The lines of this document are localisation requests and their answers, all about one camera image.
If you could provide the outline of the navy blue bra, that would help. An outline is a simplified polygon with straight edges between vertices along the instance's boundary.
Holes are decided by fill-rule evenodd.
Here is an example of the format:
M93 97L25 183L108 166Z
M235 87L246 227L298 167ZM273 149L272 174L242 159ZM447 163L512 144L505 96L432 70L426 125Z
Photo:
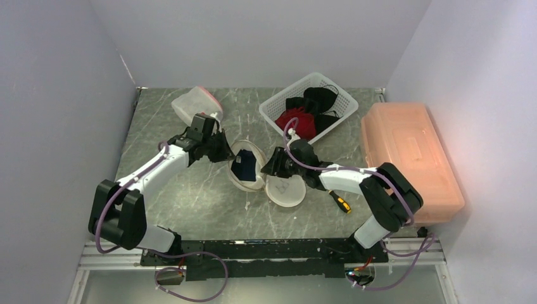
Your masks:
M256 158L252 151L241 149L231 165L231 172L239 181L255 182Z

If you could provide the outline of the red bra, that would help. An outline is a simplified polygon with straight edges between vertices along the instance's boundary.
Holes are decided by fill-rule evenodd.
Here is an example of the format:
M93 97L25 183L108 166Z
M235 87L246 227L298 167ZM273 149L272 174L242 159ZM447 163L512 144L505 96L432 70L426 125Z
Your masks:
M294 118L297 118L298 121L292 122L289 128L294 129L301 138L311 140L317 135L315 118L311 113L307 113L304 107L285 110L275 120L275 124L284 130L287 123Z

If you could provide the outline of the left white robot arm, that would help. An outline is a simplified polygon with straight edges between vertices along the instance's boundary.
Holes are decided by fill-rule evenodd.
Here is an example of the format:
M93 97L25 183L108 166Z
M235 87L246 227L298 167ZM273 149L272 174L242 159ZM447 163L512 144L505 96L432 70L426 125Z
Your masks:
M119 180L100 182L88 223L97 251L137 248L157 253L167 266L177 264L183 253L182 238L170 229L150 225L146 202L172 177L204 157L212 163L235 157L215 113L195 114L183 133L158 144L158 153L150 161Z

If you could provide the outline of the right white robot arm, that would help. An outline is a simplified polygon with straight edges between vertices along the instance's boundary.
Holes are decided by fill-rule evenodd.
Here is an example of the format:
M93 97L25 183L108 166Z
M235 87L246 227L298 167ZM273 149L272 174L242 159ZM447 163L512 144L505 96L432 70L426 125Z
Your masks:
M424 204L416 188L392 163L357 168L321 161L304 139L287 148L275 148L261 171L284 179L297 175L317 190L362 195L372 215L351 236L349 254L357 263L366 262L379 241L413 224L414 215Z

